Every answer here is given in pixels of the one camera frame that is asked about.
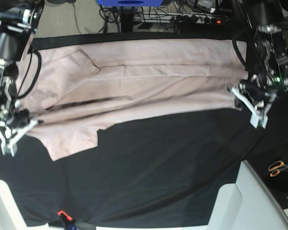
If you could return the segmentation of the pink T-shirt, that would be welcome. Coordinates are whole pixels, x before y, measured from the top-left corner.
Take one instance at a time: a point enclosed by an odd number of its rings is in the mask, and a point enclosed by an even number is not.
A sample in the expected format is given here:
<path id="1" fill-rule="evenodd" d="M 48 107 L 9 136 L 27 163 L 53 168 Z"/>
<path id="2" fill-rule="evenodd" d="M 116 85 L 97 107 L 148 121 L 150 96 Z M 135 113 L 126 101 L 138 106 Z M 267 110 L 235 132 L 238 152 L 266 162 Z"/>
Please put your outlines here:
<path id="1" fill-rule="evenodd" d="M 53 161 L 98 145 L 97 133 L 151 117 L 234 108 L 226 92 L 248 78 L 230 40 L 152 39 L 64 46 L 17 64 L 28 132 Z"/>

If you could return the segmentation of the black table cloth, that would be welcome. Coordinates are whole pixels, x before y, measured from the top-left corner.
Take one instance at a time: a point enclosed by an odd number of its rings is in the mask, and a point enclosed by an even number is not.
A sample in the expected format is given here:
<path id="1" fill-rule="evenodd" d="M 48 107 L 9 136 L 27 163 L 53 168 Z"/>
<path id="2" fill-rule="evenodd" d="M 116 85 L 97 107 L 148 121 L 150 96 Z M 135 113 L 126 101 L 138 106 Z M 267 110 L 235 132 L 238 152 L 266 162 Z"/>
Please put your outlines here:
<path id="1" fill-rule="evenodd" d="M 33 48 L 86 44 L 95 44 L 91 36 L 76 35 L 37 38 Z M 57 221 L 60 210 L 101 227 L 199 226 L 208 223 L 219 188 L 248 160 L 288 208 L 288 171 L 276 178 L 267 171 L 276 160 L 288 163 L 288 92 L 265 129 L 252 127 L 250 117 L 234 107 L 132 120 L 99 130 L 95 148 L 56 161 L 27 135 L 14 157 L 0 149 L 0 180 L 29 226 Z"/>

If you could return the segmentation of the red black clamp bottom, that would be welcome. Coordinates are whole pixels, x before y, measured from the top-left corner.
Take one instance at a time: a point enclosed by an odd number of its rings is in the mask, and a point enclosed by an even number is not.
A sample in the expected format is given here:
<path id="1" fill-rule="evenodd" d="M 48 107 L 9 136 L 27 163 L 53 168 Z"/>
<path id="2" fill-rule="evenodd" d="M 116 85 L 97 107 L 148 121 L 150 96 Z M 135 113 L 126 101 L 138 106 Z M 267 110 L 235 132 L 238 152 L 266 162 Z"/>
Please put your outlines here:
<path id="1" fill-rule="evenodd" d="M 66 214 L 63 210 L 60 210 L 57 215 L 60 218 L 64 230 L 78 230 L 75 225 L 75 220 Z"/>

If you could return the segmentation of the white power strip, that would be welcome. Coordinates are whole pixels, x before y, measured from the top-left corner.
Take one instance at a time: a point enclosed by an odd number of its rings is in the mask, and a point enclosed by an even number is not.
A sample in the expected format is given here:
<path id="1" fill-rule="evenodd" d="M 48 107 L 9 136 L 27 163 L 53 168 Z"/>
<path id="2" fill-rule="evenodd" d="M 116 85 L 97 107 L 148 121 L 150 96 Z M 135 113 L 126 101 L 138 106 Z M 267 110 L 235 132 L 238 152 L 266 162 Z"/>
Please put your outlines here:
<path id="1" fill-rule="evenodd" d="M 196 23 L 205 24 L 207 22 L 213 22 L 216 24 L 224 23 L 227 18 L 216 15 L 202 14 L 202 13 L 154 13 L 144 12 L 137 13 L 133 21 L 139 23 L 173 23 L 175 21 L 181 22 L 184 19 L 196 19 Z"/>

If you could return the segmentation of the blue plastic box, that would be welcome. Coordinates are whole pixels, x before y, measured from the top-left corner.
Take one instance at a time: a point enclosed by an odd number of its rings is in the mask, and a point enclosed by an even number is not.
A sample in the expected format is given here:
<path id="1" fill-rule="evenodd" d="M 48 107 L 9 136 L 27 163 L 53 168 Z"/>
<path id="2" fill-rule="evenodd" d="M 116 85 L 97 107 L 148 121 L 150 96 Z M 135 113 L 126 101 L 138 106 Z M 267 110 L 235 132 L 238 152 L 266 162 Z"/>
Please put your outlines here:
<path id="1" fill-rule="evenodd" d="M 159 7 L 163 0 L 97 0 L 104 7 Z"/>

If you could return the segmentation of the black stand pole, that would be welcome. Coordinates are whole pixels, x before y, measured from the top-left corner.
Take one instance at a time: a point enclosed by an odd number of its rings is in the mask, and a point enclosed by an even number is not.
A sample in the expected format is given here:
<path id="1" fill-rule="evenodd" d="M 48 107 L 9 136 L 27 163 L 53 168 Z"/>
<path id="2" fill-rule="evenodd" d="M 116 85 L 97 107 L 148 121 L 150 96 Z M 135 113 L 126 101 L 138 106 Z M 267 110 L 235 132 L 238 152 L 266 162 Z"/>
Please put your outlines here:
<path id="1" fill-rule="evenodd" d="M 120 26 L 122 33 L 133 32 L 133 19 L 135 7 L 120 7 Z"/>

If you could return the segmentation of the orange handled scissors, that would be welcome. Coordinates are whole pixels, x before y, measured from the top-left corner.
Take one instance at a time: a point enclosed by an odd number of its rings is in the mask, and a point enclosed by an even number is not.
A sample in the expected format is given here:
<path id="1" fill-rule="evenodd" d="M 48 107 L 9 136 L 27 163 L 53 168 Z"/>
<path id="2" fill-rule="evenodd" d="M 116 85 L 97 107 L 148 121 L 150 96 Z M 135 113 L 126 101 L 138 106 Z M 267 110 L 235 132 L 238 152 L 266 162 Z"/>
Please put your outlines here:
<path id="1" fill-rule="evenodd" d="M 268 167 L 269 176 L 276 177 L 282 171 L 288 169 L 288 163 L 284 163 L 283 161 L 275 161 Z"/>

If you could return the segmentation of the white table frame left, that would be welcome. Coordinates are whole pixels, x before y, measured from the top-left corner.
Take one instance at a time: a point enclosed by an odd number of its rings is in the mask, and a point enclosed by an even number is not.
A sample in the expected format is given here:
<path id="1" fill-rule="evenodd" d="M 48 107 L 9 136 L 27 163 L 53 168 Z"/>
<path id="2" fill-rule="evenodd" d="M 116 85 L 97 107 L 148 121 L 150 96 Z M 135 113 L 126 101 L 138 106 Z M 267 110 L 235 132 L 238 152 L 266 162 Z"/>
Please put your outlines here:
<path id="1" fill-rule="evenodd" d="M 8 185 L 0 180 L 0 230 L 48 230 L 48 224 L 29 227 L 26 225 Z"/>

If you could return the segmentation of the white table frame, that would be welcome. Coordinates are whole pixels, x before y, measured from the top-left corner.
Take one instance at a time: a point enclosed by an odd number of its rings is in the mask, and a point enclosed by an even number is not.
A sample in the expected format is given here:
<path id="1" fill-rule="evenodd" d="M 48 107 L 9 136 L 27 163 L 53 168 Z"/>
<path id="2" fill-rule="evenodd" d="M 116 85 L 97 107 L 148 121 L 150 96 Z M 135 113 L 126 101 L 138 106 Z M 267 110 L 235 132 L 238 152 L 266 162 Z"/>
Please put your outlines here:
<path id="1" fill-rule="evenodd" d="M 288 216 L 244 160 L 235 183 L 220 187 L 208 230 L 288 230 Z"/>
<path id="2" fill-rule="evenodd" d="M 26 225 L 8 185 L 0 180 L 0 230 L 48 230 L 48 224 L 29 227 Z"/>

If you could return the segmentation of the white table frame right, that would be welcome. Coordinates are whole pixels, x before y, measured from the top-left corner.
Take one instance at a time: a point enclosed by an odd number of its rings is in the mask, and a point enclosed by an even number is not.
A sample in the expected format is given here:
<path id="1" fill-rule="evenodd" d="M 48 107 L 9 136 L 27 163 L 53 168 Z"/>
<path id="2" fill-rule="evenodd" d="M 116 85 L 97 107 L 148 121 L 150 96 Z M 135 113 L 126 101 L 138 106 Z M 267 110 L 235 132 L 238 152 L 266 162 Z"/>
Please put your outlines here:
<path id="1" fill-rule="evenodd" d="M 235 183 L 220 187 L 208 230 L 288 230 L 288 216 L 244 160 Z"/>

